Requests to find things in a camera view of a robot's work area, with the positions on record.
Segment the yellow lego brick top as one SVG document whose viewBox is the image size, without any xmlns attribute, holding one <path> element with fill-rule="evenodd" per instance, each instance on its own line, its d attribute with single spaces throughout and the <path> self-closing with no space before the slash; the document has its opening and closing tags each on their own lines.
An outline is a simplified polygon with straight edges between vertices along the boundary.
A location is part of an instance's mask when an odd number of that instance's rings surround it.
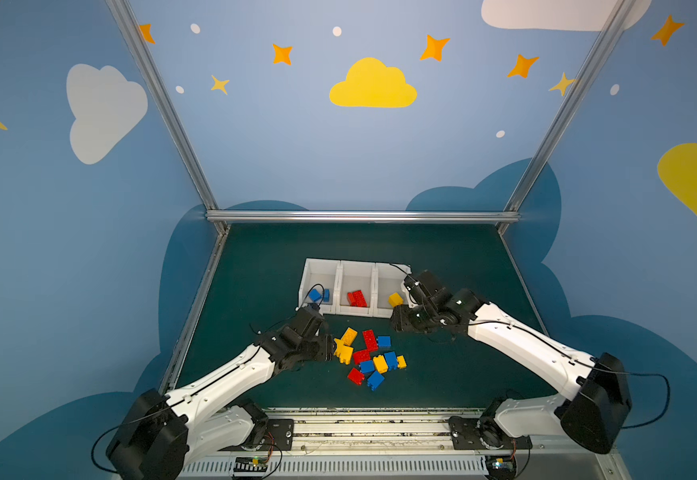
<svg viewBox="0 0 697 480">
<path fill-rule="evenodd" d="M 392 308 L 396 308 L 397 306 L 404 305 L 405 300 L 400 293 L 394 292 L 394 294 L 391 294 L 388 297 L 388 303 Z"/>
</svg>

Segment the long red lego brick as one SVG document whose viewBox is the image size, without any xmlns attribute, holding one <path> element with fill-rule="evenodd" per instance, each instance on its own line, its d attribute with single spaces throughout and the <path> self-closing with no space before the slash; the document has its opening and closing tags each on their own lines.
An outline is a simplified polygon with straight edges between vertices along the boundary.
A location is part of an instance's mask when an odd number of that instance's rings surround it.
<svg viewBox="0 0 697 480">
<path fill-rule="evenodd" d="M 365 300 L 365 297 L 362 293 L 361 290 L 356 290 L 354 291 L 355 293 L 355 300 L 356 300 L 356 306 L 358 308 L 366 308 L 367 307 L 367 302 Z"/>
</svg>

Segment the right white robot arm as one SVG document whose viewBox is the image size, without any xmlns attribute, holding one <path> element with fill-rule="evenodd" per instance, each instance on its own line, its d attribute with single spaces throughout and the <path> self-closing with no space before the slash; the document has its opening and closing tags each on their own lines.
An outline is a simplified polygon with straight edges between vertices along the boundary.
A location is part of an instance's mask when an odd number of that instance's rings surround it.
<svg viewBox="0 0 697 480">
<path fill-rule="evenodd" d="M 477 422 L 481 444 L 502 449 L 522 437 L 565 436 L 596 454 L 612 450 L 632 408 L 619 359 L 608 353 L 593 357 L 559 343 L 468 289 L 450 292 L 428 270 L 407 274 L 401 286 L 406 302 L 392 311 L 394 330 L 465 335 L 553 388 L 550 396 L 494 400 Z"/>
</svg>

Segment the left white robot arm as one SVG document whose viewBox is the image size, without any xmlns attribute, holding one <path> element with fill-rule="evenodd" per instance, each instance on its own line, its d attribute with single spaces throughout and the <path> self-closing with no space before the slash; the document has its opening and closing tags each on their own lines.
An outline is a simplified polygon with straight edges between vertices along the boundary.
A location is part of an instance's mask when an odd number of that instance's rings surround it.
<svg viewBox="0 0 697 480">
<path fill-rule="evenodd" d="M 150 389 L 138 396 L 122 423 L 108 431 L 110 472 L 122 479 L 174 479 L 186 464 L 246 443 L 268 418 L 238 398 L 304 362 L 326 362 L 334 352 L 320 308 L 298 308 L 210 374 L 164 394 Z"/>
</svg>

